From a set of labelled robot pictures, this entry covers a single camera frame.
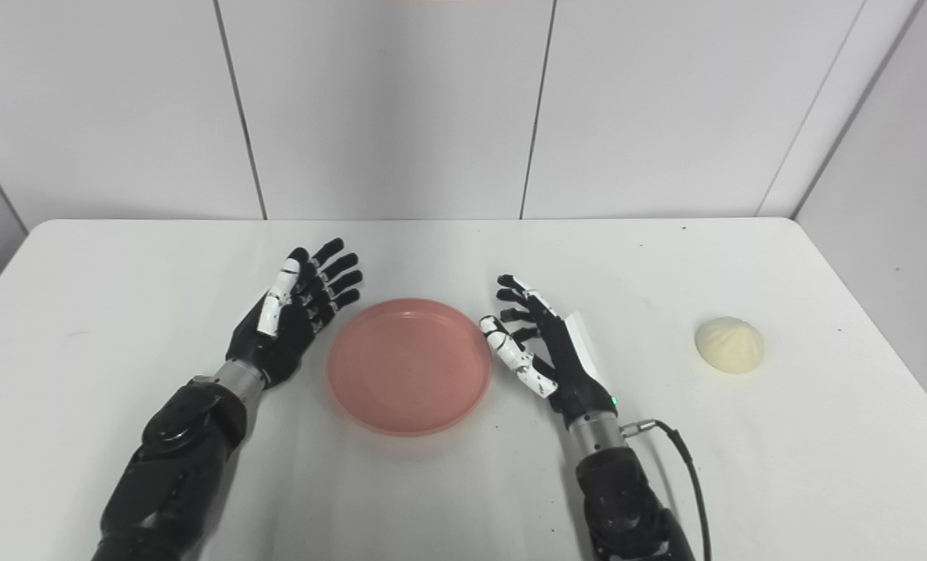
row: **table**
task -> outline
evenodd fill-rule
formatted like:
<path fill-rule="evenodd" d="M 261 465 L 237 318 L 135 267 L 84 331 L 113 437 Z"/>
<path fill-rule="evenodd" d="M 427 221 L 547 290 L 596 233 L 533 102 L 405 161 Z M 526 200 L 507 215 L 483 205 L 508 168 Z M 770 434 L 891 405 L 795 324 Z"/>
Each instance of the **table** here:
<path fill-rule="evenodd" d="M 927 560 L 927 396 L 781 219 L 42 224 L 0 277 L 0 559 L 89 559 L 144 422 L 221 365 L 293 245 L 333 235 L 361 255 L 353 312 L 422 297 L 478 319 L 504 271 L 579 309 L 621 419 L 686 438 L 718 559 Z M 199 558 L 588 559 L 559 420 L 502 365 L 434 436 L 379 436 L 336 411 L 323 359 L 353 315 L 264 398 Z M 726 315 L 765 335 L 747 376 L 692 343 Z M 656 432 L 632 445 L 698 554 L 674 448 Z"/>

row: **prosthetic hand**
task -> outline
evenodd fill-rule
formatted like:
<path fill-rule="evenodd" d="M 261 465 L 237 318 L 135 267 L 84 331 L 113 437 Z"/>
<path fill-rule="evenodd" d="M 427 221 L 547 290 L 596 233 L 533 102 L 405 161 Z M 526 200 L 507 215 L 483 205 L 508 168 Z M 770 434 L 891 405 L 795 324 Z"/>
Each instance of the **prosthetic hand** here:
<path fill-rule="evenodd" d="M 499 284 L 500 301 L 519 308 L 503 310 L 501 320 L 484 317 L 481 331 L 509 369 L 563 417 L 578 450 L 575 475 L 596 556 L 604 561 L 694 561 L 681 526 L 660 504 L 626 444 L 616 400 L 595 379 L 577 320 L 561 319 L 539 292 L 510 274 L 499 277 Z M 535 327 L 510 333 L 502 322 Z M 525 347 L 532 337 L 542 338 L 553 366 Z M 628 426 L 639 432 L 653 424 Z"/>
<path fill-rule="evenodd" d="M 104 509 L 93 561 L 179 561 L 199 542 L 225 462 L 250 430 L 264 390 L 293 376 L 336 312 L 360 298 L 356 253 L 333 239 L 294 249 L 270 290 L 235 327 L 225 365 L 197 376 L 155 413 Z"/>

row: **cable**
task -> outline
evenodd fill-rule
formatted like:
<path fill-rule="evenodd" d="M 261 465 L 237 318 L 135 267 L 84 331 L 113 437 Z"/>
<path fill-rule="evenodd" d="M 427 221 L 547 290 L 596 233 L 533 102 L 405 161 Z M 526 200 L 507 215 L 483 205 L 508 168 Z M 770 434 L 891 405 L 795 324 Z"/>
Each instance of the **cable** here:
<path fill-rule="evenodd" d="M 696 505 L 699 507 L 699 526 L 702 527 L 703 532 L 703 560 L 711 561 L 713 559 L 713 553 L 712 550 L 710 550 L 710 525 L 709 520 L 706 519 L 706 501 L 703 500 L 703 488 L 699 486 L 699 475 L 696 473 L 696 466 L 692 463 L 692 454 L 689 453 L 689 448 L 685 445 L 685 440 L 682 440 L 682 436 L 677 430 L 671 429 L 665 422 L 661 422 L 661 420 L 658 419 L 650 419 L 648 422 L 639 422 L 635 424 L 642 430 L 652 429 L 653 426 L 657 426 L 660 430 L 663 430 L 671 440 L 671 443 L 675 445 L 678 454 L 682 456 L 682 461 L 685 462 L 686 468 L 689 469 L 689 477 L 692 479 L 692 488 L 696 491 Z"/>

